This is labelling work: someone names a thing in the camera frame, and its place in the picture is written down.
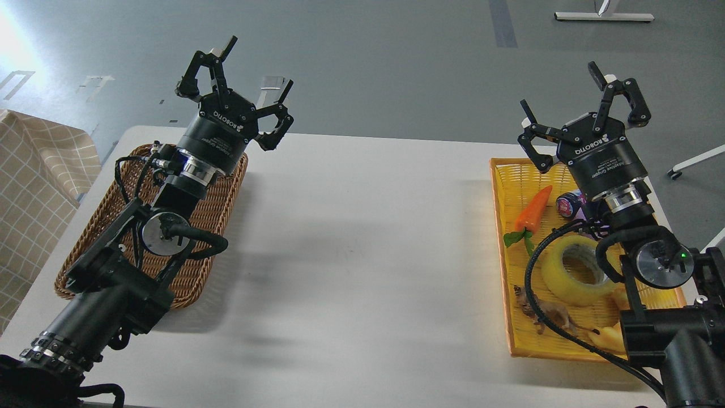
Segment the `yellow plastic tray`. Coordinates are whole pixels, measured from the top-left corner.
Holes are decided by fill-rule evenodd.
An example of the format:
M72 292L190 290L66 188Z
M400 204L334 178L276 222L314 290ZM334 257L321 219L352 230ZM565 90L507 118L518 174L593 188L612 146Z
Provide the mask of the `yellow plastic tray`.
M552 228L560 227L566 223L566 220L557 213L555 203L559 195L577 188L568 169L566 166L557 164L548 173L540 174L531 164L531 161L525 158L492 158L490 165L497 219L497 240L501 260L506 333L511 356L605 362L600 356L589 353L584 348L560 337L548 328L542 335L537 333L537 327L534 326L530 318L523 314L516 303L516 296L513 292L514 285L523 288L523 273L526 270L529 255L523 242L506 248L502 238L506 232L513 230L514 221L518 214L529 204L530 199L548 185L552 185L553 190L544 210L541 226L532 238L533 241L538 244L551 232ZM541 258L547 255L550 248L551 246L544 251ZM534 274L531 279L534 292L543 301L563 303L548 290L541 277L539 264L540 262L537 262L534 267ZM576 270L572 269L577 267L585 268L583 265L567 265L567 269L574 274ZM684 296L679 288L675 290L657 290L642 285L640 282L637 285L642 302L649 309L674 308L685 305ZM619 320L619 310L609 296L591 306L566 306L572 319L585 327L612 326ZM591 343L584 330L579 330L578 334L580 339Z

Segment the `beige checkered fabric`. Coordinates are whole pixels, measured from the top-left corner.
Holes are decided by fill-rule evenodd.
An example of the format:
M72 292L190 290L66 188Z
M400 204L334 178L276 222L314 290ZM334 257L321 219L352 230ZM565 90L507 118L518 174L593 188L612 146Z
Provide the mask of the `beige checkered fabric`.
M100 169L86 132L0 110L0 335Z

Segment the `toy carrot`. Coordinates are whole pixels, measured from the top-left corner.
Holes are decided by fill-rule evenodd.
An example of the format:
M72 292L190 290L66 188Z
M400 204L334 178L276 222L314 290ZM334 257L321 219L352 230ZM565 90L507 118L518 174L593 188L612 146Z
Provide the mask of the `toy carrot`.
M544 214L544 208L551 195L553 186L546 186L540 192L538 192L526 208L521 211L518 218L513 223L513 232L509 232L503 235L503 242L506 244L506 248L512 244L521 241L526 244L526 252L531 256L534 253L534 243L531 241L531 237L539 229L539 225L542 221L542 215Z

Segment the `yellow tape roll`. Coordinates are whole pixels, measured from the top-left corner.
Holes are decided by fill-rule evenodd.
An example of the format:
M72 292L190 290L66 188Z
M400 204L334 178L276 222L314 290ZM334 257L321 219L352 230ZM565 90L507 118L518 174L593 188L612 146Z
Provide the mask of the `yellow tape roll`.
M615 283L597 266L596 249L597 241L581 235L562 237L552 246L542 262L542 276L556 297L574 306L588 306L612 293ZM580 260L594 275L594 283L581 282L567 272L564 258ZM617 258L608 253L607 259L620 272Z

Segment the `orange carrot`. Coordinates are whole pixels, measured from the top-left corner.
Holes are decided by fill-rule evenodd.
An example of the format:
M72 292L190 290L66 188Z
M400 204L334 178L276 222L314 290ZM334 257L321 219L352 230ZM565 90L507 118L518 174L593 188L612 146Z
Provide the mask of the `orange carrot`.
M516 222L513 223L514 231L523 231L526 229L536 234L541 224L542 214L544 213L544 208L546 208L546 203L549 200L552 188L553 186L544 187L531 199L531 202L521 211Z

